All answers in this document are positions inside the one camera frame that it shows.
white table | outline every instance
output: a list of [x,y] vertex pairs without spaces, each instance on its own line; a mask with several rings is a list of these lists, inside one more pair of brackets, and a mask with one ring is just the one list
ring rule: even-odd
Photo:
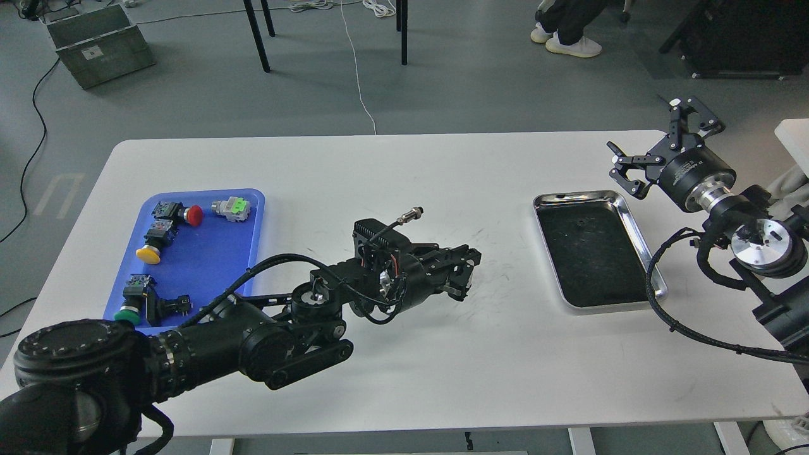
[[787,118],[778,124],[775,135],[798,166],[809,173],[809,118]]
[[[575,443],[588,436],[581,427],[802,414],[809,399],[788,364],[671,334],[650,309],[577,315],[563,305],[533,198],[620,191],[608,177],[612,153],[604,144],[639,155],[661,137],[618,131],[123,142],[22,334],[101,317],[148,197],[253,187],[267,198],[260,257],[292,252],[342,261],[352,256],[356,219],[388,223],[421,205],[424,217],[401,227],[403,234],[441,246],[468,243],[482,263],[463,303],[433,296],[386,326],[346,311],[346,337],[356,348],[334,368],[276,392],[233,374],[160,405],[178,436],[579,427],[571,431]],[[645,201],[627,199],[652,249],[704,219],[681,213],[659,189]],[[779,348],[750,313],[756,297],[712,284],[695,254],[682,245],[664,257],[665,307],[715,338]],[[729,258],[716,256],[714,264],[730,273],[722,267]],[[254,292],[291,291],[309,269],[273,269]],[[0,394],[16,390],[8,359]],[[142,436],[158,434],[145,421]],[[738,442],[738,428],[731,438]]]

gray floor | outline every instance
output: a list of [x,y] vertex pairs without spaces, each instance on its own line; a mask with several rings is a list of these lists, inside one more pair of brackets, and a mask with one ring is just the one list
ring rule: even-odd
[[[618,23],[621,9],[614,2],[587,29],[604,46],[603,55],[587,61],[554,55],[530,42],[536,0],[412,2],[406,67],[398,62],[393,19],[376,19],[359,5],[346,6],[345,16],[357,48],[363,99],[380,134],[663,130],[667,111],[659,97],[695,95],[728,125],[709,145],[737,169],[737,186],[765,184],[793,164],[773,130],[784,118],[809,115],[809,78],[691,79],[677,52],[661,55],[657,48],[695,2],[639,2],[625,27]],[[101,5],[85,3],[87,9]],[[145,0],[129,14],[134,21],[148,21],[240,7],[236,0]],[[358,103],[354,60],[339,9],[297,15],[276,11],[273,18],[278,36],[266,41],[272,74],[260,69],[244,14],[143,24],[158,64],[91,90],[82,90],[64,66],[57,67],[38,95],[49,136],[26,179],[32,210],[52,181],[63,178],[41,213],[0,245],[0,310],[40,290],[110,150],[123,140],[373,133]],[[3,235],[22,215],[19,175],[41,135],[31,93],[55,60],[43,26],[18,19],[9,2],[0,2]],[[536,157],[533,165],[541,165],[542,150]],[[609,157],[605,149],[603,163],[577,165],[608,166]],[[144,163],[133,172],[147,169]],[[273,169],[267,172],[271,178]],[[72,181],[65,175],[81,180],[75,199],[63,210],[63,194]],[[92,245],[87,248],[91,260]],[[0,331],[19,327],[26,312],[4,317]],[[0,358],[13,347],[12,338],[0,340]],[[473,439],[477,450],[570,453],[563,430],[475,432]],[[721,453],[709,424],[600,428],[594,440],[602,455]],[[166,453],[202,453],[207,444],[177,440]],[[392,433],[243,440],[236,452],[465,448],[461,432]],[[753,452],[775,451],[759,430]]]

person's leg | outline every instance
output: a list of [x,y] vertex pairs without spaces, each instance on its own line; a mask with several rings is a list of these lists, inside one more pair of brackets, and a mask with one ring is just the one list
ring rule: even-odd
[[554,33],[559,24],[565,18],[566,12],[569,10],[567,5],[571,3],[570,0],[556,0],[556,2],[546,11],[536,10],[536,22],[547,33]]
[[[562,45],[574,45],[582,39],[584,28],[601,14],[607,2],[608,0],[568,0],[558,22],[549,22],[549,26],[553,25],[553,31],[558,31],[559,42]],[[545,22],[542,22],[542,28],[546,32],[551,32],[545,28]]]

blue tray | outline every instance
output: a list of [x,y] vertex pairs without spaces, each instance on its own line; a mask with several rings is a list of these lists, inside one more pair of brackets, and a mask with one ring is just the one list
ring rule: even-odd
[[[247,220],[241,223],[229,222],[225,217],[211,211],[211,202],[227,200],[230,196],[250,201],[250,216]],[[139,260],[135,256],[135,250],[143,246],[143,236],[155,220],[151,212],[158,202],[182,202],[186,207],[198,205],[205,218],[197,227],[180,225],[174,243],[162,251],[160,263],[151,266]],[[245,269],[256,263],[264,208],[264,194],[257,189],[161,193],[146,200],[126,246],[124,260],[118,269],[104,310],[104,319],[112,320],[121,309],[124,286],[130,274],[150,274],[157,283],[155,290],[160,298],[175,299],[188,294],[193,309],[186,316],[174,314],[166,317],[161,321],[161,326],[157,327],[150,326],[142,313],[141,323],[135,328],[144,334],[157,334],[177,327],[214,297],[222,294]],[[251,290],[252,281],[248,281],[238,292],[249,296]]]

storage crate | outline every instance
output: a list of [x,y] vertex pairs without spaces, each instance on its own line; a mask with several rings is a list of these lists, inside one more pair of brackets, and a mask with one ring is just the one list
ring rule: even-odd
[[154,65],[155,57],[121,5],[47,24],[56,53],[82,88]]

